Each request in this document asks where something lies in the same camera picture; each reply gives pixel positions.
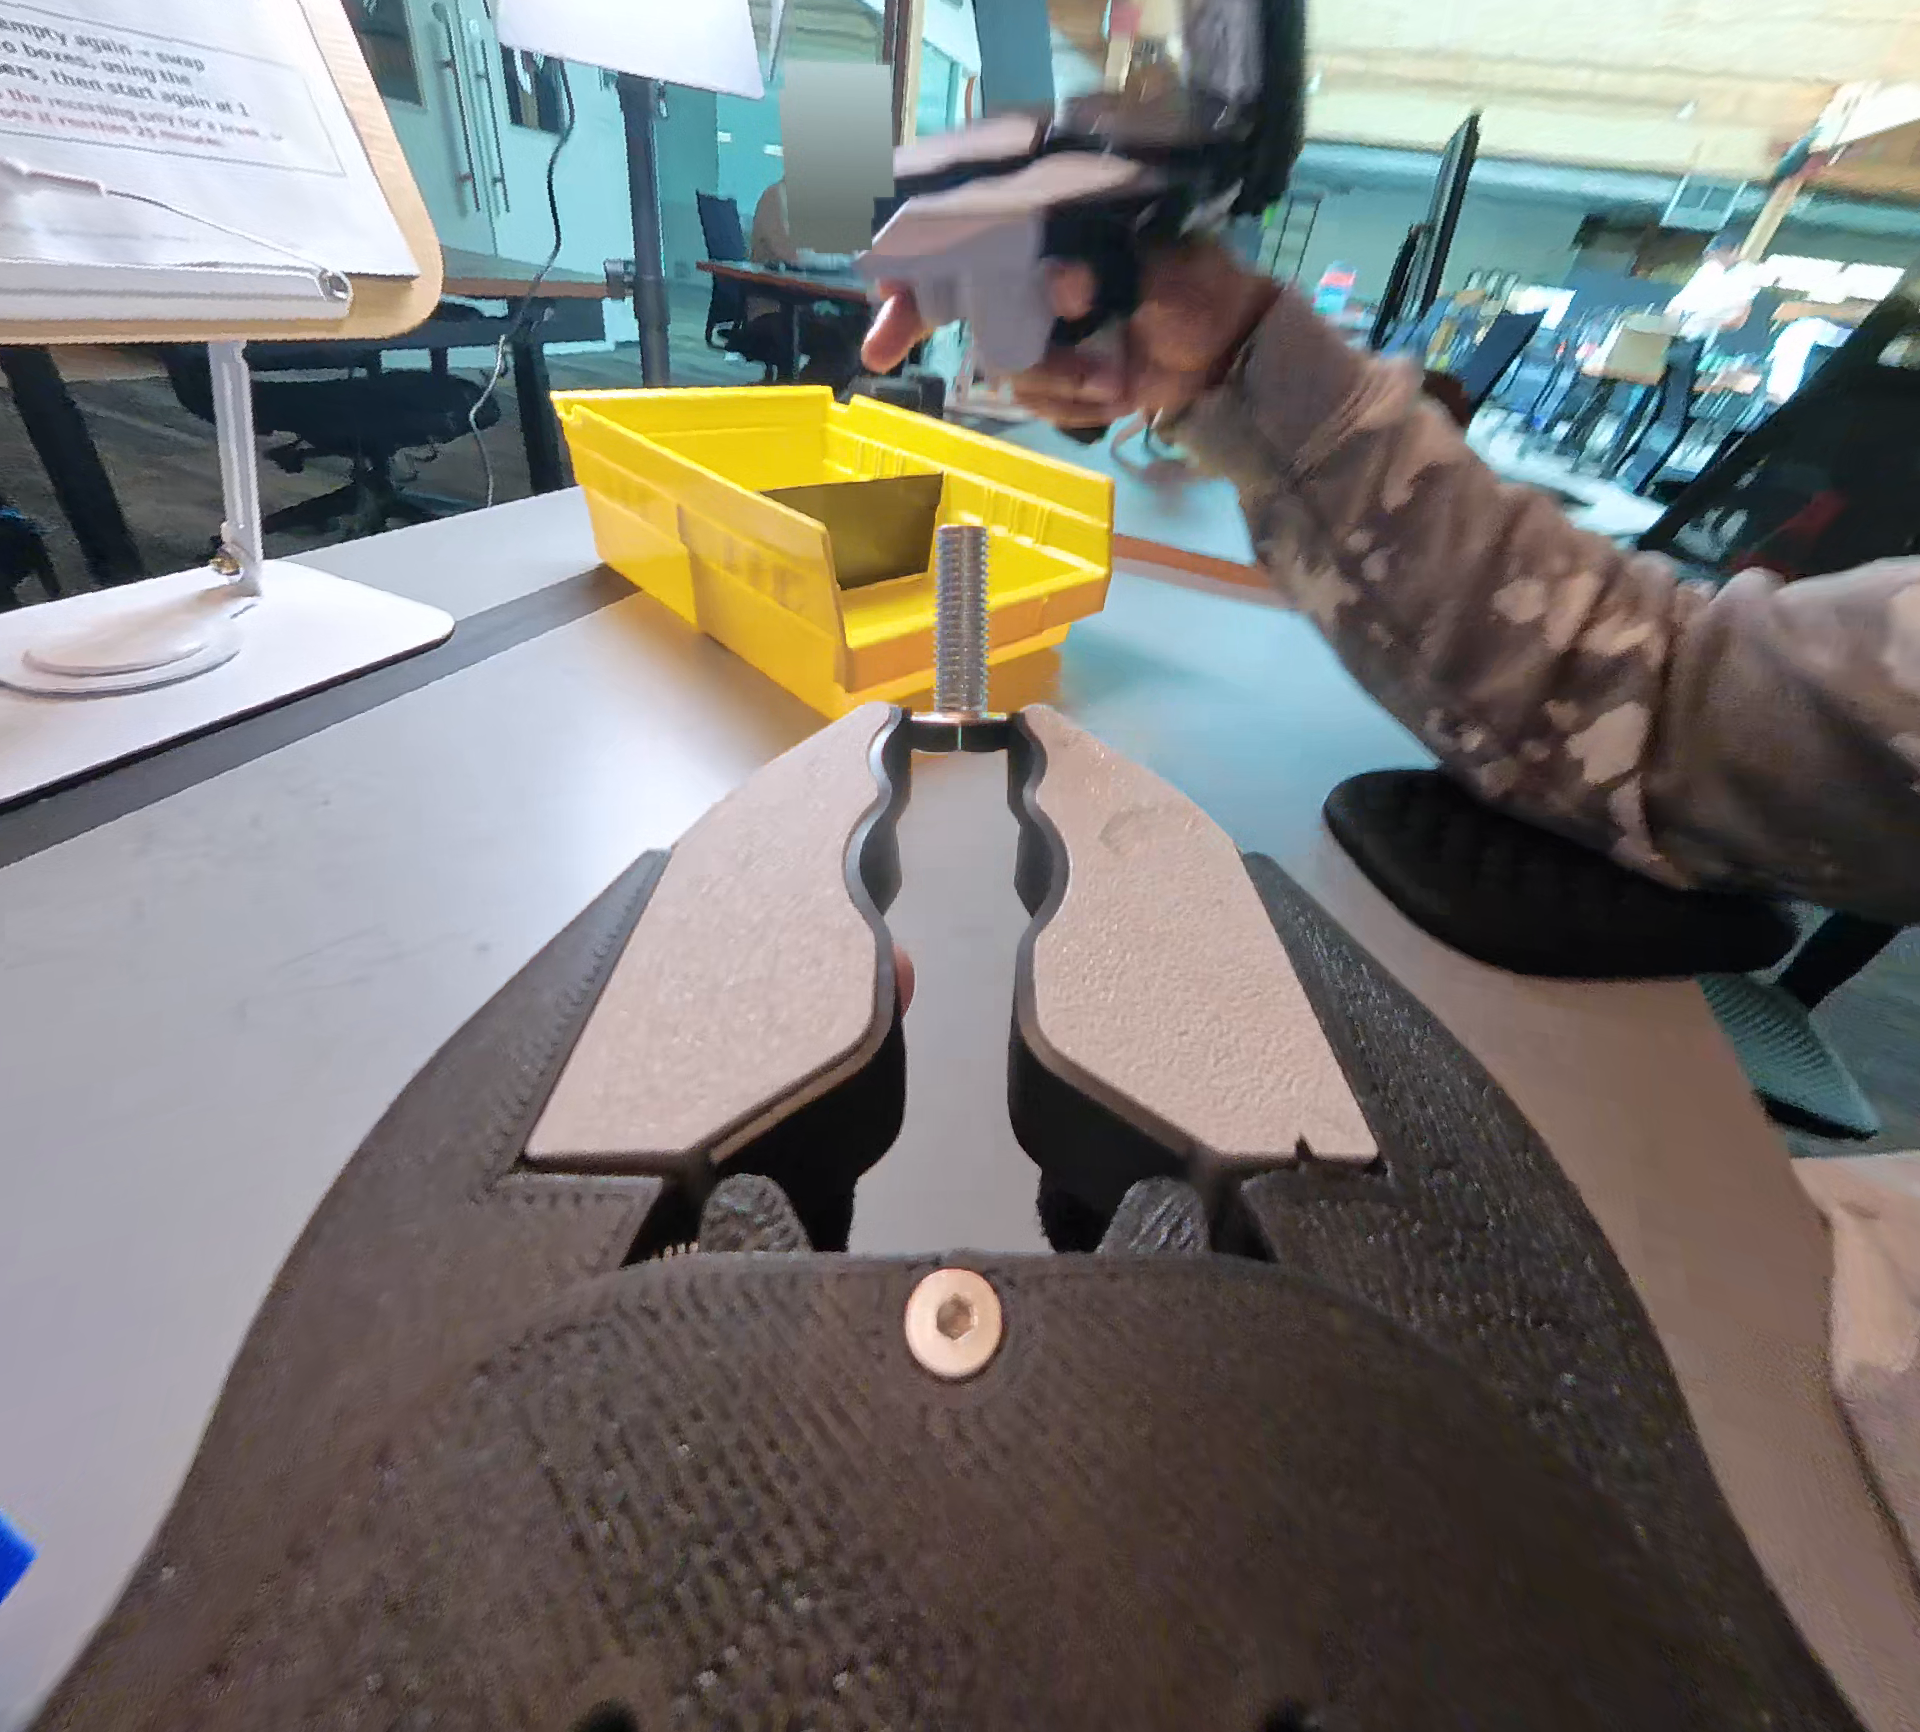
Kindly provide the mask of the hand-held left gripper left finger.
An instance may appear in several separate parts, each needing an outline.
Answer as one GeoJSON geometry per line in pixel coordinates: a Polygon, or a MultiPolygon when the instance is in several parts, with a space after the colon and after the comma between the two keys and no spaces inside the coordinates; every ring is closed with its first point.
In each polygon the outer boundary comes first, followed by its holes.
{"type": "Polygon", "coordinates": [[[861,705],[754,773],[666,856],[524,1144],[539,1172],[760,1172],[851,1214],[905,1116],[888,908],[907,724],[861,705]]]}

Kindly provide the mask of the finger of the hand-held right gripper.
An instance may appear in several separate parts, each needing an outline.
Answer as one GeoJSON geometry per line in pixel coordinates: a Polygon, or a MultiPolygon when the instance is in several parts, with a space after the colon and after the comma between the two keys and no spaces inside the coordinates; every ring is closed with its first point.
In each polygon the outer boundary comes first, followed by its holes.
{"type": "Polygon", "coordinates": [[[895,188],[955,188],[1020,171],[1042,151],[1049,130],[1045,116],[999,116],[917,139],[895,151],[895,188]]]}
{"type": "Polygon", "coordinates": [[[934,191],[905,191],[899,209],[864,251],[865,274],[931,265],[999,232],[1033,227],[1042,216],[1127,196],[1149,187],[1149,165],[1118,156],[1042,156],[1009,171],[979,175],[934,191]]]}

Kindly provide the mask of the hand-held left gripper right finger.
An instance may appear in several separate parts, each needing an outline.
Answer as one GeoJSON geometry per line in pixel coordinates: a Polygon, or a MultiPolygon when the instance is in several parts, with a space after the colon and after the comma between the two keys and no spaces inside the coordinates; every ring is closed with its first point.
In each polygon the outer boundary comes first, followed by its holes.
{"type": "Polygon", "coordinates": [[[1049,705],[1009,725],[1009,1120],[1042,1214],[1187,1183],[1221,1214],[1255,1179],[1381,1171],[1294,954],[1238,840],[1183,790],[1049,705]]]}

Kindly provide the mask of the yellow plastic bin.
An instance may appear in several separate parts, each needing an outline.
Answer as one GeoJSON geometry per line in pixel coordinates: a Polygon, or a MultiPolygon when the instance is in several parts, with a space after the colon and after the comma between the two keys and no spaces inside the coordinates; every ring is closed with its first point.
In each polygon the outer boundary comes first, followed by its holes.
{"type": "Polygon", "coordinates": [[[823,528],[767,489],[945,473],[938,525],[989,531],[1000,702],[1111,594],[1114,480],[1079,465],[823,386],[567,392],[555,411],[602,563],[826,719],[931,702],[931,569],[843,594],[823,528]]]}

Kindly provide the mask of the steel hex bolt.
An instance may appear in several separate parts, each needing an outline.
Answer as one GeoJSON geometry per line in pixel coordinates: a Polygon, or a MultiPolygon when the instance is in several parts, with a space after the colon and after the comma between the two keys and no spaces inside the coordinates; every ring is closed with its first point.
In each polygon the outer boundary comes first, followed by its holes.
{"type": "Polygon", "coordinates": [[[931,709],[905,714],[905,746],[917,756],[1004,752],[1014,714],[992,705],[989,531],[981,524],[941,524],[934,534],[931,560],[931,709]]]}

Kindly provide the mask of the person's right forearm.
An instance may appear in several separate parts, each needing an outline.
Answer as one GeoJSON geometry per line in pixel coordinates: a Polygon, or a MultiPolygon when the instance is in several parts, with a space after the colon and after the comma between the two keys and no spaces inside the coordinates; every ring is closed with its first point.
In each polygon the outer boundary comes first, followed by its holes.
{"type": "Polygon", "coordinates": [[[1165,431],[1478,802],[1665,885],[1917,922],[1917,560],[1693,584],[1499,478],[1288,286],[1165,431]]]}

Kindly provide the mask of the person's right hand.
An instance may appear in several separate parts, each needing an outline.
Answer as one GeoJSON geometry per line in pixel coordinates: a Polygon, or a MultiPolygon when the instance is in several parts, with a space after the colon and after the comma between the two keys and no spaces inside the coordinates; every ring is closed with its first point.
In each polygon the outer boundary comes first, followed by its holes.
{"type": "Polygon", "coordinates": [[[1175,416],[1227,378],[1281,289],[1224,240],[1187,236],[1148,255],[1124,323],[1051,343],[1000,381],[1027,414],[1079,438],[1127,416],[1175,416]]]}

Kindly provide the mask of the wooden top desk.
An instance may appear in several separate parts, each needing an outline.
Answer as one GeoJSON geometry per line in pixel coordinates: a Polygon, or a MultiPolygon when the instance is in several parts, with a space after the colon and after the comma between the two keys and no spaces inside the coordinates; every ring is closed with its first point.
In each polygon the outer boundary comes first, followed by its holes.
{"type": "Polygon", "coordinates": [[[491,348],[480,397],[512,397],[531,496],[566,487],[562,431],[555,414],[549,352],[611,345],[605,282],[557,265],[441,251],[441,302],[483,306],[475,341],[491,348]]]}
{"type": "Polygon", "coordinates": [[[870,329],[865,286],[851,274],[704,258],[711,348],[760,366],[777,386],[840,392],[857,373],[870,329]]]}

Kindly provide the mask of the tall black monitor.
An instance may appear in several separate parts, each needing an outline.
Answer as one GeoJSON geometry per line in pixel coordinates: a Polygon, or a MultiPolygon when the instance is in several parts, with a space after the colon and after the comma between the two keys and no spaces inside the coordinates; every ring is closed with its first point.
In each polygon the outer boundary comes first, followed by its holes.
{"type": "Polygon", "coordinates": [[[1429,209],[1397,248],[1366,345],[1371,352],[1406,348],[1429,323],[1453,251],[1460,213],[1478,156],[1482,113],[1471,113],[1446,144],[1429,209]]]}

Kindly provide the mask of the black bin divider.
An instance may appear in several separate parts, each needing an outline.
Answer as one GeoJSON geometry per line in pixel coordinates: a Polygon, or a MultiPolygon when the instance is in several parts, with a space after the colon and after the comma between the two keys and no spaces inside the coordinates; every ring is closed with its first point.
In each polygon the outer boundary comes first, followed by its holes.
{"type": "Polygon", "coordinates": [[[857,594],[927,573],[945,473],[816,480],[764,497],[823,528],[836,589],[857,594]]]}

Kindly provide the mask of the light panel on black pole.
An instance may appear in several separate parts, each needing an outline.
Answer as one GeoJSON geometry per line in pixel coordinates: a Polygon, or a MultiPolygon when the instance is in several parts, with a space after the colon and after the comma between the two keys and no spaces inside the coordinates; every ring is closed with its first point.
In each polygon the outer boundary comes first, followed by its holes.
{"type": "Polygon", "coordinates": [[[661,88],[760,102],[764,70],[750,0],[501,0],[496,25],[503,47],[614,77],[633,240],[628,299],[639,320],[640,381],[671,386],[659,181],[661,88]]]}

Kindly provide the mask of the instruction sheet on stand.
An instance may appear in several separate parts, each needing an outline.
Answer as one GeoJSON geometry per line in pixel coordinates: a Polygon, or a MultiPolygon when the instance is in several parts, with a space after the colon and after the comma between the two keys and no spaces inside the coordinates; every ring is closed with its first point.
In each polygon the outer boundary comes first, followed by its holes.
{"type": "Polygon", "coordinates": [[[4,614],[4,805],[288,705],[444,645],[444,611],[264,553],[250,343],[382,343],[441,299],[441,246],[340,0],[303,0],[376,181],[410,243],[416,279],[351,279],[347,302],[120,302],[112,312],[4,310],[4,352],[203,345],[223,473],[223,525],[199,569],[4,614]]]}

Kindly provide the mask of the black mesh office chair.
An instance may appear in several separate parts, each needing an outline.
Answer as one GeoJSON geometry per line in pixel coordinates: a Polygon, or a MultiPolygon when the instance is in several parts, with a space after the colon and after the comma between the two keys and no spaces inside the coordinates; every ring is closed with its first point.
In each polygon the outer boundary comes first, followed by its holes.
{"type": "Polygon", "coordinates": [[[1693,579],[1815,579],[1917,553],[1917,275],[1763,426],[1728,435],[1637,551],[1693,579]]]}

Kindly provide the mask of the person's grey spattered sweatshirt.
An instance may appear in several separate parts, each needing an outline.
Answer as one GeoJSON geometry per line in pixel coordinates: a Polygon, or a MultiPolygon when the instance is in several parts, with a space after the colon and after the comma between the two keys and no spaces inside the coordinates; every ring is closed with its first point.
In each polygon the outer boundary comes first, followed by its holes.
{"type": "Polygon", "coordinates": [[[1917,1154],[1796,1161],[1828,1231],[1828,1448],[1803,1608],[1862,1722],[1917,1727],[1917,1154]]]}

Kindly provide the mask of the printed instruction sheet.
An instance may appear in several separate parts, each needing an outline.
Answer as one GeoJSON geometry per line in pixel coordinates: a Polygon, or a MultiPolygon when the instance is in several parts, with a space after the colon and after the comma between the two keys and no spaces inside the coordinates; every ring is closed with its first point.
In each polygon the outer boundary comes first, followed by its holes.
{"type": "Polygon", "coordinates": [[[416,279],[303,0],[4,0],[4,310],[416,279]]]}

